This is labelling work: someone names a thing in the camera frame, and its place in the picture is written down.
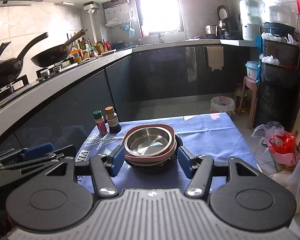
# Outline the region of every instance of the blue gripper pad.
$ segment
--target blue gripper pad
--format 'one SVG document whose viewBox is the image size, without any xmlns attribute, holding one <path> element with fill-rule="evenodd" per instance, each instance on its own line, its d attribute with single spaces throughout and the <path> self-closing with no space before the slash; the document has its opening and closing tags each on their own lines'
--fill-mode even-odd
<svg viewBox="0 0 300 240">
<path fill-rule="evenodd" d="M 115 177 L 118 175 L 125 159 L 126 159 L 126 155 L 125 155 L 125 148 L 122 145 L 118 145 L 112 152 L 111 154 L 108 156 L 108 160 L 109 158 L 111 158 L 112 156 L 112 161 L 109 164 L 109 166 L 106 166 L 108 173 L 111 177 Z"/>
<path fill-rule="evenodd" d="M 23 155 L 23 161 L 30 161 L 37 158 L 44 157 L 45 154 L 53 151 L 51 143 L 45 143 L 30 149 L 26 149 Z"/>
<path fill-rule="evenodd" d="M 192 179 L 196 169 L 193 169 L 193 162 L 195 161 L 195 157 L 192 155 L 185 147 L 181 146 L 178 148 L 178 162 L 183 169 L 186 177 L 188 179 Z"/>
</svg>

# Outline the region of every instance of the blue tablecloth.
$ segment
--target blue tablecloth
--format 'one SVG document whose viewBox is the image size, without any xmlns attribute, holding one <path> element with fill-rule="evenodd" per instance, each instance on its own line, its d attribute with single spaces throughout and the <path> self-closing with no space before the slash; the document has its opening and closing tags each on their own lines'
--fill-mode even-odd
<svg viewBox="0 0 300 240">
<path fill-rule="evenodd" d="M 195 156 L 205 154 L 213 157 L 215 161 L 225 162 L 228 157 L 237 156 L 256 167 L 255 157 L 226 113 L 123 122 L 119 133 L 108 133 L 105 136 L 99 135 L 98 128 L 95 127 L 78 151 L 76 161 L 88 160 L 99 153 L 109 154 L 121 143 L 129 129 L 140 124 L 155 123 L 171 125 L 181 137 L 183 145 Z M 184 192 L 190 182 L 178 161 L 169 171 L 160 175 L 141 174 L 124 163 L 118 176 L 112 179 L 119 191 L 124 188 L 180 188 Z M 90 176 L 79 176 L 78 183 L 93 192 Z M 225 178 L 213 178 L 211 190 L 224 183 Z"/>
</svg>

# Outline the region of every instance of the transparent plastic jug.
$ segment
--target transparent plastic jug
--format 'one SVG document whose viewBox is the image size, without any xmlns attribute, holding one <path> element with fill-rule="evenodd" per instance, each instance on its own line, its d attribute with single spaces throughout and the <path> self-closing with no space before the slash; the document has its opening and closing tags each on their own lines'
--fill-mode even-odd
<svg viewBox="0 0 300 240">
<path fill-rule="evenodd" d="M 239 2 L 242 25 L 262 25 L 265 22 L 265 3 L 262 0 L 241 0 Z"/>
</svg>

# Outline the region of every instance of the wok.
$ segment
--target wok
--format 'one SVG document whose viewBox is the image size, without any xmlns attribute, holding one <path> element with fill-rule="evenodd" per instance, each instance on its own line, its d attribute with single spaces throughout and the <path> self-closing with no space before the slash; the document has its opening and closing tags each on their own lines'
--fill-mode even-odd
<svg viewBox="0 0 300 240">
<path fill-rule="evenodd" d="M 38 67 L 49 67 L 55 63 L 65 60 L 73 47 L 73 42 L 86 34 L 86 30 L 81 30 L 73 35 L 64 44 L 47 49 L 31 58 L 31 61 Z"/>
<path fill-rule="evenodd" d="M 0 89 L 4 86 L 14 82 L 19 76 L 23 67 L 23 58 L 29 49 L 39 41 L 48 37 L 48 33 L 43 33 L 40 36 L 30 41 L 24 49 L 20 52 L 18 57 L 10 58 L 4 61 L 0 61 Z M 4 49 L 10 44 L 10 42 L 2 43 L 0 46 L 0 56 Z"/>
</svg>

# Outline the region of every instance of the pink stool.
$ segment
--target pink stool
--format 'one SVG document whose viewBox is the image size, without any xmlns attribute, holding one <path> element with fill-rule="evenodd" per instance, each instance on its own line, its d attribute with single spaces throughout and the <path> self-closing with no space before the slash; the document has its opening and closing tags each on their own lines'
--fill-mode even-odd
<svg viewBox="0 0 300 240">
<path fill-rule="evenodd" d="M 242 101 L 243 101 L 243 96 L 244 96 L 244 91 L 246 86 L 252 90 L 252 102 L 251 102 L 251 108 L 250 108 L 250 113 L 249 113 L 249 118 L 248 118 L 248 124 L 247 128 L 250 129 L 252 125 L 252 119 L 254 117 L 255 111 L 256 111 L 256 102 L 257 102 L 257 91 L 258 91 L 258 84 L 249 78 L 248 76 L 245 76 L 243 79 L 243 87 L 242 87 L 242 96 L 240 100 L 240 105 L 239 105 L 239 114 L 241 113 L 241 106 L 242 106 Z"/>
</svg>

